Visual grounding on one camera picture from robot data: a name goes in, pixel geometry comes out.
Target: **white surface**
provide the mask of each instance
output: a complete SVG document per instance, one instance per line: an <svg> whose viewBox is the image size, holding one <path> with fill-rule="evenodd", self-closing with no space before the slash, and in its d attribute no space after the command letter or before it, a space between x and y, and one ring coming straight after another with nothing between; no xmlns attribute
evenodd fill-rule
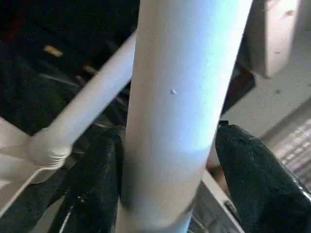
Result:
<svg viewBox="0 0 311 233"><path fill-rule="evenodd" d="M288 62L300 0L254 1L246 35L254 70L274 77Z"/></svg>
<svg viewBox="0 0 311 233"><path fill-rule="evenodd" d="M118 233L162 232L184 216L205 168L250 3L140 3Z"/></svg>
<svg viewBox="0 0 311 233"><path fill-rule="evenodd" d="M266 12L266 76L273 77L288 62L300 0L281 0Z"/></svg>
<svg viewBox="0 0 311 233"><path fill-rule="evenodd" d="M311 97L311 33L297 39L291 60L282 71L272 79L256 75L256 83L222 119L262 137Z"/></svg>

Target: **white rod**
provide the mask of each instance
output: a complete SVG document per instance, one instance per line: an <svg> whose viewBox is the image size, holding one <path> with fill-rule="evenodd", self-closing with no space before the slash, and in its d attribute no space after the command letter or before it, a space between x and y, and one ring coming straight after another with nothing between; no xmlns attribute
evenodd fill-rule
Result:
<svg viewBox="0 0 311 233"><path fill-rule="evenodd" d="M142 0L117 233L186 233L251 0Z"/></svg>
<svg viewBox="0 0 311 233"><path fill-rule="evenodd" d="M50 148L71 146L131 80L136 33L69 103L45 132Z"/></svg>

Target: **white pipe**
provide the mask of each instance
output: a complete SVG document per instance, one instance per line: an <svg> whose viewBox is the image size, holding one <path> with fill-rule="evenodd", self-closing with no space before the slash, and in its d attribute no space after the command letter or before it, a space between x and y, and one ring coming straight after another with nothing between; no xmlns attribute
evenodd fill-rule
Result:
<svg viewBox="0 0 311 233"><path fill-rule="evenodd" d="M43 166L60 166L64 162L73 143L130 82L135 43L136 33L126 40L52 124L30 139L27 150L32 161Z"/></svg>
<svg viewBox="0 0 311 233"><path fill-rule="evenodd" d="M251 2L140 1L117 233L187 232Z"/></svg>
<svg viewBox="0 0 311 233"><path fill-rule="evenodd" d="M133 34L48 127L56 146L72 145L130 82L135 42Z"/></svg>

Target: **black object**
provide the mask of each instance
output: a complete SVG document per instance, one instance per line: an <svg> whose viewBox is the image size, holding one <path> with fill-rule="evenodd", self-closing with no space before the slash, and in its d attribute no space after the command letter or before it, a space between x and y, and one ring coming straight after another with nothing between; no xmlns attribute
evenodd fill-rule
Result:
<svg viewBox="0 0 311 233"><path fill-rule="evenodd" d="M49 233L111 231L121 188L124 132L105 132L70 170L57 191L66 189L66 194Z"/></svg>
<svg viewBox="0 0 311 233"><path fill-rule="evenodd" d="M259 139L221 124L216 150L245 232L311 232L310 192Z"/></svg>

